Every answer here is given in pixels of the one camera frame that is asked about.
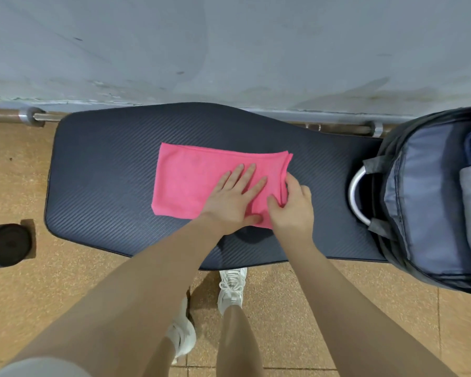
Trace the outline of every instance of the forearm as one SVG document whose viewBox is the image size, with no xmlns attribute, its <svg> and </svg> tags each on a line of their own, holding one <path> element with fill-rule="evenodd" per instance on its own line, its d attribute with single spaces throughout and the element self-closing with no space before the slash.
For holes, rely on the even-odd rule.
<svg viewBox="0 0 471 377">
<path fill-rule="evenodd" d="M 176 315 L 195 272 L 221 238 L 200 217 L 102 280 L 14 359 L 53 356 L 94 377 L 139 375 Z"/>
<path fill-rule="evenodd" d="M 372 304 L 314 246 L 283 246 L 342 377 L 455 374 Z"/>
</svg>

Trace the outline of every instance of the tiled floor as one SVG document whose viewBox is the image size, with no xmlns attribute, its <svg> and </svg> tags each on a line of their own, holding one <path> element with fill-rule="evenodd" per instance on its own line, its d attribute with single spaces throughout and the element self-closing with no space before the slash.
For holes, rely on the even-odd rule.
<svg viewBox="0 0 471 377">
<path fill-rule="evenodd" d="M 0 224 L 33 219 L 37 232 L 36 258 L 0 269 L 0 366 L 125 261 L 54 238 L 45 228 L 44 197 L 55 127 L 0 124 Z M 334 264 L 460 376 L 471 375 L 471 296 L 438 291 L 387 264 Z M 215 376 L 218 279 L 216 273 L 199 272 L 192 284 L 198 342 L 170 376 Z M 268 376 L 338 375 L 289 264 L 250 269 L 244 307 Z"/>
</svg>

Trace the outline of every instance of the hand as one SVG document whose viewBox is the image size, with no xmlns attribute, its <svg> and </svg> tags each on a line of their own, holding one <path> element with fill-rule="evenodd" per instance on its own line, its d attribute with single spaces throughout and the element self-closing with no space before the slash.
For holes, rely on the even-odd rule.
<svg viewBox="0 0 471 377">
<path fill-rule="evenodd" d="M 240 228 L 261 222 L 261 215 L 245 217 L 248 203 L 260 193 L 267 182 L 267 177 L 262 177 L 255 186 L 243 193 L 255 169 L 256 165 L 251 164 L 240 179 L 244 164 L 240 164 L 233 172 L 226 172 L 214 187 L 199 217 L 214 218 L 216 223 L 220 224 L 223 235 L 232 234 Z"/>
<path fill-rule="evenodd" d="M 274 196 L 267 198 L 267 205 L 274 234 L 281 245 L 296 246 L 297 243 L 312 241 L 314 227 L 312 195 L 309 187 L 300 185 L 290 173 L 286 174 L 286 185 L 288 186 L 286 205 L 281 208 Z"/>
</svg>

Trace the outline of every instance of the white sneaker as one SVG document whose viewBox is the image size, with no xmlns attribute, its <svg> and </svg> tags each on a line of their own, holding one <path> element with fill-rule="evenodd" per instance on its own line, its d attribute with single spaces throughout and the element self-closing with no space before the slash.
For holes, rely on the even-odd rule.
<svg viewBox="0 0 471 377">
<path fill-rule="evenodd" d="M 218 310 L 223 315 L 228 306 L 237 304 L 243 306 L 243 290 L 246 284 L 248 268 L 236 268 L 220 271 L 220 294 L 218 295 Z"/>
<path fill-rule="evenodd" d="M 166 333 L 166 337 L 170 338 L 176 350 L 173 364 L 176 364 L 178 357 L 190 352 L 197 341 L 194 325 L 187 317 L 187 306 L 188 299 L 185 297 L 181 301 L 178 316 L 173 319 L 173 323 L 169 326 Z"/>
</svg>

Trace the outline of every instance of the wall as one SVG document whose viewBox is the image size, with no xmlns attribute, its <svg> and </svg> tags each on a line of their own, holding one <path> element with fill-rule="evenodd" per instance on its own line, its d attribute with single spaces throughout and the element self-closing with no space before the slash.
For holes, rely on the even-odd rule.
<svg viewBox="0 0 471 377">
<path fill-rule="evenodd" d="M 10 100 L 410 115 L 471 105 L 471 0 L 0 0 Z"/>
</svg>

